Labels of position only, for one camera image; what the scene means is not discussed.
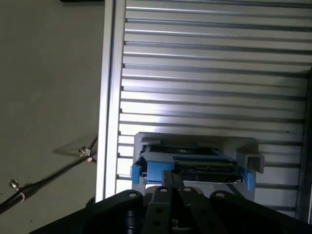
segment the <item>gray floor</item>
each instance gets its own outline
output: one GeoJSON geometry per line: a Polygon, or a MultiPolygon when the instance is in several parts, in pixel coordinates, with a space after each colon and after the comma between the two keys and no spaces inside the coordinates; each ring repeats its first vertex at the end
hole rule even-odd
{"type": "MultiPolygon", "coordinates": [[[[0,2],[0,202],[72,161],[52,151],[97,132],[103,3],[0,2]]],[[[0,216],[0,233],[25,234],[83,208],[95,193],[85,163],[0,216]]]]}

